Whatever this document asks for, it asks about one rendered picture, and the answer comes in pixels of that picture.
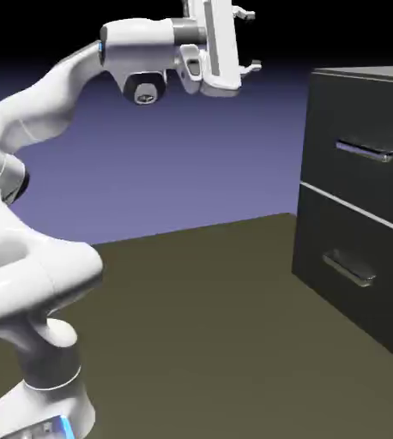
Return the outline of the dark grey cabinet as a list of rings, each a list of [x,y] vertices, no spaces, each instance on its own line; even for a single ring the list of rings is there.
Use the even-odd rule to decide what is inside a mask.
[[[393,66],[311,73],[292,271],[393,354]]]

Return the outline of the dark grey drawer front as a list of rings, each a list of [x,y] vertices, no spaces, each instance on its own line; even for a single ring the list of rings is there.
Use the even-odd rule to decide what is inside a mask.
[[[393,160],[335,148],[337,140],[393,150],[393,81],[311,76],[301,179],[393,224]]]
[[[377,275],[359,287],[327,265],[339,249],[358,256]],[[299,189],[292,272],[350,321],[393,353],[393,229],[337,201]]]

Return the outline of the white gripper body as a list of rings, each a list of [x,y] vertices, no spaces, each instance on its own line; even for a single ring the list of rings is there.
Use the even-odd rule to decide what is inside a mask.
[[[241,87],[232,0],[186,0],[188,16],[205,32],[202,85],[209,97],[234,97]]]

